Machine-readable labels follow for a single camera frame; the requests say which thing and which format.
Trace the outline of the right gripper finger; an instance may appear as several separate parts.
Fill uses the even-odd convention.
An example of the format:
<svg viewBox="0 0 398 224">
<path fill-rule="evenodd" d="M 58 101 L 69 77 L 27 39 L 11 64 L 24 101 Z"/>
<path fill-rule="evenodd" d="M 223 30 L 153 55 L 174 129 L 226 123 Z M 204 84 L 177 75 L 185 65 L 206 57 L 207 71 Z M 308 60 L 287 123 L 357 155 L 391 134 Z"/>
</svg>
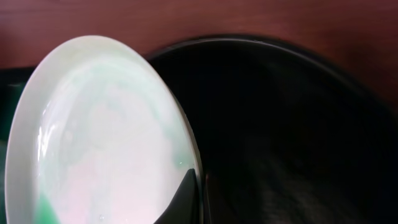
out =
<svg viewBox="0 0 398 224">
<path fill-rule="evenodd" d="M 187 170 L 169 206 L 155 224 L 199 224 L 199 193 L 194 169 Z"/>
</svg>

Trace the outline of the light green plate top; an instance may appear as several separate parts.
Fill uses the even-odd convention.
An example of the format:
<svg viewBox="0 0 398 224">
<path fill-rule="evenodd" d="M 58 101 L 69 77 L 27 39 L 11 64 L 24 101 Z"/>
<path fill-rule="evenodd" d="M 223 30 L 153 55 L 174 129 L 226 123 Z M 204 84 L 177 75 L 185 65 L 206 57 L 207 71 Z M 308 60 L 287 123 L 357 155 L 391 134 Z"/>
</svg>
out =
<svg viewBox="0 0 398 224">
<path fill-rule="evenodd" d="M 17 104 L 7 141 L 8 223 L 155 223 L 201 159 L 183 109 L 127 45 L 87 35 L 53 49 Z"/>
</svg>

